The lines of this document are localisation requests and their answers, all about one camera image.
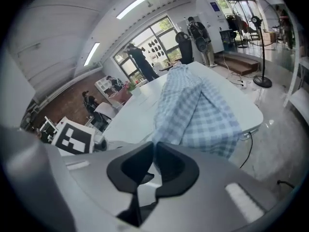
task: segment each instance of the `gray floor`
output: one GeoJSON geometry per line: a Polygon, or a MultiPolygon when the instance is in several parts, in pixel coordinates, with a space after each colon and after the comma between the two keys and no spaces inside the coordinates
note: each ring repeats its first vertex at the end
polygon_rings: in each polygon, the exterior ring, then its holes
{"type": "MultiPolygon", "coordinates": [[[[254,48],[238,49],[238,52],[259,56],[259,50],[254,48]]],[[[283,107],[292,78],[292,73],[287,70],[289,69],[287,67],[293,69],[294,52],[280,47],[278,50],[267,51],[266,58],[270,61],[267,62],[266,73],[272,79],[273,87],[264,89],[254,84],[252,77],[255,73],[248,77],[241,77],[247,85],[242,91],[264,115],[263,124],[253,134],[252,151],[242,169],[260,180],[278,199],[282,199],[292,189],[286,185],[278,186],[277,180],[298,185],[308,170],[308,125],[292,105],[283,107]]],[[[240,79],[239,76],[231,75],[228,69],[221,66],[213,70],[228,77],[231,82],[237,83],[240,79]]],[[[230,161],[240,166],[247,158],[250,146],[250,138],[246,141],[240,140],[230,161]]]]}

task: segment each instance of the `fan base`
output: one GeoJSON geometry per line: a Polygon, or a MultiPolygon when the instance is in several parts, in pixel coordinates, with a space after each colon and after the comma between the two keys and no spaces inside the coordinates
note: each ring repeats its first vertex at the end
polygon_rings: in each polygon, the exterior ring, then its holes
{"type": "Polygon", "coordinates": [[[272,82],[269,78],[263,77],[262,75],[256,75],[253,78],[253,81],[256,85],[259,85],[260,87],[271,87],[272,82]]]}

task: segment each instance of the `stairs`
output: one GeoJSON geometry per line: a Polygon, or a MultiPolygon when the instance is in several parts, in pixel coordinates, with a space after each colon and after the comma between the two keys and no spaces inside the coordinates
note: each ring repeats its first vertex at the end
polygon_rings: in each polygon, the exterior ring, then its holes
{"type": "Polygon", "coordinates": [[[215,56],[215,62],[225,68],[228,65],[230,71],[240,75],[248,75],[258,69],[258,61],[232,54],[224,54],[224,57],[223,54],[218,54],[215,56]]]}

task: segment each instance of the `ceiling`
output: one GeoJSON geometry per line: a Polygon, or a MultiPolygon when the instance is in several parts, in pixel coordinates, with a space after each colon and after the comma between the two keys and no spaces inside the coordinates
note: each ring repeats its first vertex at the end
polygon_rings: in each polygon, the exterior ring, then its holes
{"type": "Polygon", "coordinates": [[[20,69],[42,101],[82,72],[93,44],[100,42],[96,62],[130,27],[164,4],[176,0],[149,0],[116,16],[134,0],[34,0],[12,26],[8,45],[20,69]]]}

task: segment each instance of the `white table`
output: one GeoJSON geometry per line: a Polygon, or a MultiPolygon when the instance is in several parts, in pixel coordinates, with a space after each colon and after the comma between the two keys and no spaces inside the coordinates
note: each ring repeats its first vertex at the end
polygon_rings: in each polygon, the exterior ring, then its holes
{"type": "MultiPolygon", "coordinates": [[[[193,62],[188,65],[192,73],[208,78],[220,91],[233,111],[243,133],[258,128],[263,114],[245,94],[224,77],[204,65],[193,62]]],[[[112,120],[103,136],[108,141],[139,143],[149,139],[154,131],[154,116],[167,74],[143,85],[141,94],[132,96],[112,120]]]]}

